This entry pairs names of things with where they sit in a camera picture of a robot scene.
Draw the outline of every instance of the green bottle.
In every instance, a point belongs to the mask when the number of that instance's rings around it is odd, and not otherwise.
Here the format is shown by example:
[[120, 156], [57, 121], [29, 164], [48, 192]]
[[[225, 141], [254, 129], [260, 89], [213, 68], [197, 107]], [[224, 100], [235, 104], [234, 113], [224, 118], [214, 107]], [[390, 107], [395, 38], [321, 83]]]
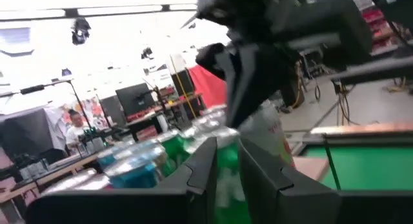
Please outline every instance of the green bottle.
[[178, 130], [165, 132], [157, 136], [156, 139], [165, 147], [169, 165], [173, 171], [189, 157], [189, 153], [184, 148], [184, 139], [180, 136]]

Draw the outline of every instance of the metal pole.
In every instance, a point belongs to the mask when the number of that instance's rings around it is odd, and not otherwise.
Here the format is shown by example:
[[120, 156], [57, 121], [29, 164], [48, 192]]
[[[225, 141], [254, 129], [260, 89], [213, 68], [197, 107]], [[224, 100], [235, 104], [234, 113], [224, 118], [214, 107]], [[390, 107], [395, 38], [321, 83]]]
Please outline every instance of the metal pole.
[[73, 92], [74, 92], [74, 94], [75, 94], [76, 100], [77, 100], [77, 102], [79, 103], [80, 109], [82, 110], [83, 117], [86, 119], [86, 122], [88, 123], [89, 129], [92, 129], [92, 126], [91, 126], [91, 124], [90, 124], [90, 122], [89, 122], [89, 120], [88, 120], [88, 116], [86, 115], [86, 112], [85, 112], [85, 110], [84, 110], [84, 108], [83, 108], [83, 106], [82, 106], [82, 102], [80, 101], [79, 96], [78, 96], [77, 93], [76, 93], [76, 90], [75, 90], [75, 87], [74, 87], [73, 84], [72, 84], [72, 81], [67, 81], [67, 83], [69, 83], [69, 85], [72, 86], [72, 89], [73, 89]]
[[325, 147], [325, 152], [326, 152], [327, 158], [328, 158], [328, 164], [330, 165], [331, 172], [332, 172], [333, 178], [334, 178], [334, 182], [336, 183], [336, 188], [337, 188], [337, 190], [341, 190], [341, 185], [340, 185], [340, 182], [338, 180], [336, 167], [334, 166], [333, 157], [331, 156], [330, 147], [328, 147], [328, 143], [326, 141], [324, 142], [324, 147]]
[[156, 93], [157, 99], [158, 99], [158, 101], [161, 103], [162, 112], [163, 112], [163, 114], [164, 114], [164, 116], [165, 116], [166, 123], [167, 123], [167, 125], [168, 125], [168, 130], [170, 130], [171, 128], [170, 128], [168, 119], [166, 118], [166, 115], [167, 115], [168, 110], [166, 109], [166, 106], [165, 106], [165, 104], [163, 103], [162, 96], [161, 96], [161, 91], [159, 91], [159, 88], [158, 88], [157, 86], [155, 86], [152, 90]]

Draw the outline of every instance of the black cable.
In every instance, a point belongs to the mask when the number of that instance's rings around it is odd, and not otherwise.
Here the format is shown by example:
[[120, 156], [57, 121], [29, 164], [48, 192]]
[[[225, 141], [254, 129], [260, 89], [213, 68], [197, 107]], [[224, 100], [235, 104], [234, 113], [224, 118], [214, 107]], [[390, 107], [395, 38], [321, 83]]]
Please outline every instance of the black cable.
[[392, 29], [393, 33], [398, 37], [398, 39], [413, 52], [413, 46], [411, 46], [406, 39], [401, 35], [400, 31], [394, 26], [393, 22], [388, 22], [389, 27]]
[[320, 101], [321, 98], [321, 91], [320, 91], [320, 86], [318, 86], [317, 78], [316, 80], [316, 87], [314, 89], [314, 96], [316, 97], [316, 101]]
[[[347, 89], [346, 88], [344, 88], [343, 89], [344, 90], [344, 93], [343, 94], [341, 94], [341, 96], [342, 96], [342, 98], [343, 99], [341, 99], [341, 97], [339, 96], [339, 105], [340, 105], [340, 108], [341, 108], [341, 112], [343, 113], [343, 116], [344, 116], [344, 118], [347, 120], [347, 123], [348, 124], [353, 124], [353, 125], [361, 125], [360, 123], [356, 123], [355, 121], [352, 121], [351, 119], [350, 119], [350, 105], [349, 105], [349, 103], [348, 103], [348, 99], [347, 99]], [[344, 103], [345, 102], [345, 105], [346, 105], [346, 110], [347, 110], [347, 113], [345, 112], [345, 110], [344, 110]], [[373, 124], [373, 123], [379, 123], [379, 121], [373, 121], [373, 122], [371, 122], [371, 123], [369, 123], [369, 124]]]

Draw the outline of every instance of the blue soda can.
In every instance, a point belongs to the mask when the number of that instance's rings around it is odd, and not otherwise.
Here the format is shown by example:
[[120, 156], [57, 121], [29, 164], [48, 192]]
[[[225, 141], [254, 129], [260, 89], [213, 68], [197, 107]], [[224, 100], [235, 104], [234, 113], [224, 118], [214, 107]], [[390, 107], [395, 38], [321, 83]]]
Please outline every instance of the blue soda can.
[[121, 159], [123, 157], [121, 157], [122, 155], [118, 156], [117, 154], [127, 150], [129, 148], [148, 148], [151, 147], [153, 144], [156, 144], [157, 141], [154, 140], [148, 140], [148, 141], [144, 141], [142, 143], [133, 143], [133, 144], [129, 144], [129, 145], [118, 145], [118, 146], [114, 146], [111, 147], [109, 149], [106, 149], [102, 152], [100, 152], [97, 155], [97, 162], [99, 163], [99, 165], [105, 169], [107, 166], [113, 164], [117, 159]]
[[124, 158], [105, 170], [114, 188], [152, 188], [161, 182], [171, 168], [162, 146]]
[[129, 156], [133, 156], [135, 154], [144, 152], [146, 150], [150, 150], [154, 147], [158, 147], [161, 146], [161, 144], [158, 143], [158, 141], [156, 139], [151, 139], [149, 141], [145, 141], [143, 143], [136, 143], [135, 145], [128, 147], [116, 154], [114, 154], [114, 159], [117, 160], [121, 160], [124, 158], [127, 158]]

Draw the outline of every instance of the red fabric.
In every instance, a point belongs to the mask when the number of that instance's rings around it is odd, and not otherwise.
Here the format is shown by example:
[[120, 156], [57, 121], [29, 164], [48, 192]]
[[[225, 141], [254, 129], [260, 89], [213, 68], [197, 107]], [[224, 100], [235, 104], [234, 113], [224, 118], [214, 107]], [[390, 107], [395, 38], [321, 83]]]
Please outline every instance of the red fabric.
[[189, 74], [195, 85], [195, 92], [202, 94], [205, 108], [221, 105], [227, 102], [227, 84], [222, 79], [211, 74], [202, 66], [196, 65], [189, 69]]

